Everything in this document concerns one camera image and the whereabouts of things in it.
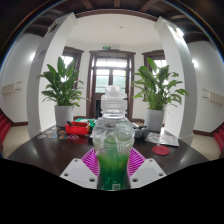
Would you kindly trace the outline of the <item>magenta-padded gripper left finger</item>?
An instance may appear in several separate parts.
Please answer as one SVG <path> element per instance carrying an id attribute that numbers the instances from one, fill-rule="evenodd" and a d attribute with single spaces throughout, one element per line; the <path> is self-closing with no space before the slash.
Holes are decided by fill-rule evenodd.
<path id="1" fill-rule="evenodd" d="M 96 189 L 99 177 L 99 163 L 95 150 L 89 150 L 81 159 L 72 159 L 60 177 L 81 187 Z"/>

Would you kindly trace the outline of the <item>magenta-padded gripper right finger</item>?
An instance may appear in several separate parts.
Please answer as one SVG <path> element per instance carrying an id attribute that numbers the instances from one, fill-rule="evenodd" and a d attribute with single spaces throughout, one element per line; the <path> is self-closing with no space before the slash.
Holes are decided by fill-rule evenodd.
<path id="1" fill-rule="evenodd" d="M 131 149 L 128 159 L 128 178 L 131 189 L 143 187 L 165 176 L 165 172 L 153 158 L 146 159 L 136 149 Z"/>

